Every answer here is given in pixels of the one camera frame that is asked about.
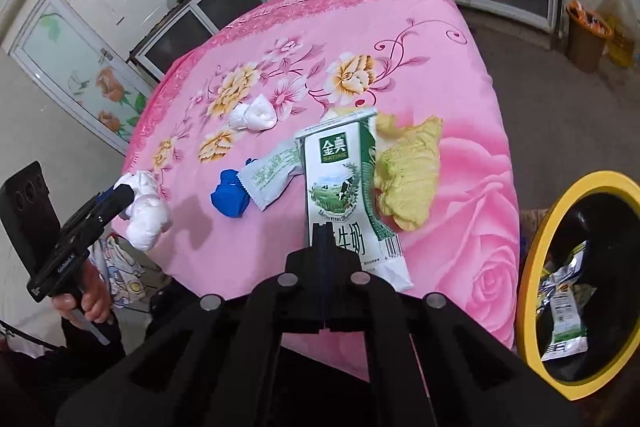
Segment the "person left hand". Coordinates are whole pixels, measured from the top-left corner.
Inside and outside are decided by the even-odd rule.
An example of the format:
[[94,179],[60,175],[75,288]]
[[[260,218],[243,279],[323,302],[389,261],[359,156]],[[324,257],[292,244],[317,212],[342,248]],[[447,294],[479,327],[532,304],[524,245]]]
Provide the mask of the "person left hand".
[[86,321],[100,324],[107,322],[112,314],[112,297],[101,275],[89,260],[82,265],[80,279],[80,303],[70,294],[61,294],[51,298],[53,308],[63,319],[78,329],[84,328],[84,322],[76,314],[82,310]]

